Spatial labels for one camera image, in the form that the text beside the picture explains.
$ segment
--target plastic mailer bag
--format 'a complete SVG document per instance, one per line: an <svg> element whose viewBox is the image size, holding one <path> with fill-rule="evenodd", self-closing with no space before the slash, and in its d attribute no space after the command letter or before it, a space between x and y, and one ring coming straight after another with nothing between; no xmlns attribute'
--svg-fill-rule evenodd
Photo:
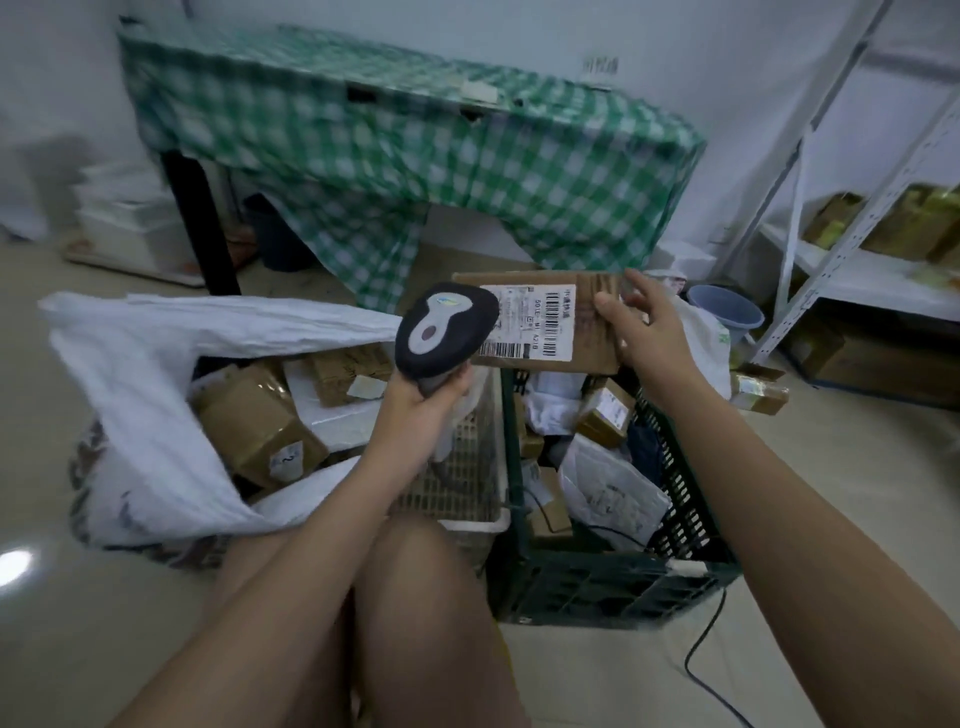
<svg viewBox="0 0 960 728"><path fill-rule="evenodd" d="M186 402L200 356L253 358L393 341L400 319L334 303L252 296L40 302L50 343L109 440L85 504L90 542L139 546L302 522L356 458L244 503Z"/></svg>
<svg viewBox="0 0 960 728"><path fill-rule="evenodd" d="M583 435L574 437L566 450L560 487L571 518L619 531L643 546L671 506L669 496L633 465ZM596 533L618 550L637 550L630 539L616 533L601 529Z"/></svg>

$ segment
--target forearm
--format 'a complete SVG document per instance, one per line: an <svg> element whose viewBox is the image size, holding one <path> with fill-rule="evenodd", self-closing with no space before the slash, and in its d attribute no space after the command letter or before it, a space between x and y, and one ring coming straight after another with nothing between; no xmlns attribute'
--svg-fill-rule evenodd
<svg viewBox="0 0 960 728"><path fill-rule="evenodd" d="M361 461L114 726L277 724L402 484Z"/></svg>
<svg viewBox="0 0 960 728"><path fill-rule="evenodd" d="M960 724L960 633L708 385L668 403L684 455L827 725Z"/></svg>

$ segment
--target package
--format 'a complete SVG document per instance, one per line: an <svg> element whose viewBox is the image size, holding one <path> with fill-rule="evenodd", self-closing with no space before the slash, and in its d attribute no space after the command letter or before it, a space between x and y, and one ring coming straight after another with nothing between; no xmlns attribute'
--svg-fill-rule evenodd
<svg viewBox="0 0 960 728"><path fill-rule="evenodd" d="M627 437L636 400L612 379L602 379L584 397L577 432L604 448L616 448Z"/></svg>
<svg viewBox="0 0 960 728"><path fill-rule="evenodd" d="M783 372L758 364L742 364L730 372L730 401L737 409L776 415L790 400L790 390L778 379Z"/></svg>
<svg viewBox="0 0 960 728"><path fill-rule="evenodd" d="M500 318L473 358L493 367L613 375L619 368L613 327L593 296L619 294L619 276L589 271L456 273L500 300Z"/></svg>
<svg viewBox="0 0 960 728"><path fill-rule="evenodd" d="M527 427L526 413L523 407L523 396L514 392L514 412L516 417L516 436L520 441L520 458L536 460L543 451L543 437L531 432Z"/></svg>
<svg viewBox="0 0 960 728"><path fill-rule="evenodd" d="M783 341L800 373L817 384L960 409L960 332L937 331L890 311L818 306Z"/></svg>
<svg viewBox="0 0 960 728"><path fill-rule="evenodd" d="M296 413L250 366L205 389L194 407L204 434L227 468L266 491L313 473L329 455Z"/></svg>
<svg viewBox="0 0 960 728"><path fill-rule="evenodd" d="M360 400L339 407L325 407L317 396L315 378L304 359L283 362L290 394L300 421L330 452L358 448L370 441L382 400Z"/></svg>
<svg viewBox="0 0 960 728"><path fill-rule="evenodd" d="M804 228L801 238L828 251L853 222L863 202L863 197L852 192L833 195Z"/></svg>
<svg viewBox="0 0 960 728"><path fill-rule="evenodd" d="M577 426L580 400L528 392L524 397L527 425L538 435L572 435Z"/></svg>
<svg viewBox="0 0 960 728"><path fill-rule="evenodd" d="M569 539L573 524L566 510L560 474L553 468L540 467L537 500L527 515L527 523L535 539Z"/></svg>
<svg viewBox="0 0 960 728"><path fill-rule="evenodd" d="M572 519L630 537L597 530L617 550L637 550L634 541L646 546L671 506L633 465L579 434L560 466L560 485Z"/></svg>
<svg viewBox="0 0 960 728"><path fill-rule="evenodd" d="M532 372L527 379L527 392L579 400L583 395L586 374L575 372Z"/></svg>
<svg viewBox="0 0 960 728"><path fill-rule="evenodd" d="M876 224L862 250L903 260L925 260L960 223L960 194L914 184Z"/></svg>
<svg viewBox="0 0 960 728"><path fill-rule="evenodd" d="M394 371L393 362L379 344L314 352L306 360L324 407L383 397Z"/></svg>

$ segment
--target black table leg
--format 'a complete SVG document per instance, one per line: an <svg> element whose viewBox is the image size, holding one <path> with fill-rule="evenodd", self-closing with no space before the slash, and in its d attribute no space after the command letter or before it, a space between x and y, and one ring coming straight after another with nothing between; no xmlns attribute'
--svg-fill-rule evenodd
<svg viewBox="0 0 960 728"><path fill-rule="evenodd" d="M198 161L180 152L164 152L160 160L204 275L206 290L211 296L240 296L240 284L204 169Z"/></svg>

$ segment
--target blue plastic bucket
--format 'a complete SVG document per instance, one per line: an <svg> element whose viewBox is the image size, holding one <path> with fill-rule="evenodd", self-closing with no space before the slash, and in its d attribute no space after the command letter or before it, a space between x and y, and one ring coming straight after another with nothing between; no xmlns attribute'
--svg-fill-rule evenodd
<svg viewBox="0 0 960 728"><path fill-rule="evenodd" d="M763 311L738 293L716 285L695 285L686 294L693 305L709 311L730 331L731 345L763 323Z"/></svg>

